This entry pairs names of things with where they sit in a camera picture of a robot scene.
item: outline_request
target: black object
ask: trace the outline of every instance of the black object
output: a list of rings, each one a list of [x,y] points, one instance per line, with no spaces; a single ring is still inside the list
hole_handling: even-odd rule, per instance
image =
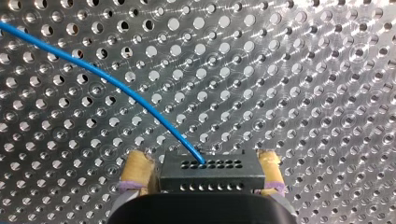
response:
[[[295,224],[296,219],[275,200],[260,195],[163,193],[125,203],[107,223]]]
[[[255,150],[242,154],[205,155],[199,164],[191,155],[166,152],[160,189],[172,192],[251,192],[264,186],[265,175]]]

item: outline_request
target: blue wire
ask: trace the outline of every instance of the blue wire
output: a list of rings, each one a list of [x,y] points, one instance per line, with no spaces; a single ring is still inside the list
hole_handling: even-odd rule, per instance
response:
[[[15,35],[16,37],[33,44],[40,49],[43,49],[49,53],[52,53],[53,55],[56,55],[66,61],[69,61],[70,63],[76,64],[82,68],[87,69],[88,71],[94,73],[95,75],[104,78],[107,80],[109,83],[113,84],[114,86],[120,88],[123,92],[125,92],[127,95],[131,96],[136,100],[139,104],[141,104],[143,107],[147,109],[147,111],[154,116],[180,143],[191,153],[191,155],[198,160],[201,164],[205,163],[205,159],[202,157],[202,155],[195,150],[194,146],[187,140],[185,139],[178,131],[177,129],[168,121],[166,120],[160,112],[158,112],[152,105],[150,105],[144,98],[142,98],[139,94],[136,92],[132,91],[131,89],[128,88],[125,84],[117,80],[116,78],[112,77],[111,75],[107,74],[103,70],[84,62],[81,59],[74,58],[70,54],[60,50],[56,49],[55,47],[31,36],[28,35],[17,28],[13,27],[12,25],[6,24],[4,22],[0,22],[0,29],[4,30],[12,35]]]

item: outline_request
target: purple band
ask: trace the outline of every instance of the purple band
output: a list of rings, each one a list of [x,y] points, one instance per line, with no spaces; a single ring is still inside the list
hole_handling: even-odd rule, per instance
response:
[[[121,192],[124,192],[128,189],[142,189],[143,187],[145,186],[134,181],[120,181],[119,183],[119,189]]]
[[[265,182],[264,188],[265,189],[276,189],[280,195],[285,196],[285,183],[278,182],[278,181]]]

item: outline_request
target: black plastic part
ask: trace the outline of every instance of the black plastic part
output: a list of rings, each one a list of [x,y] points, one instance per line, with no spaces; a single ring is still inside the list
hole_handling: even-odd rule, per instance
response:
[[[295,224],[296,219],[275,200],[260,195],[164,193],[125,203],[107,223]]]

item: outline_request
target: perforated metal sheet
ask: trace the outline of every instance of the perforated metal sheet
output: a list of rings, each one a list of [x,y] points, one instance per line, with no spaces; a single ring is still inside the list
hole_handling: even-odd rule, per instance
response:
[[[396,223],[394,1],[1,1],[198,148],[274,148],[300,223]],[[125,94],[0,36],[0,220],[104,223],[125,154],[184,152]]]

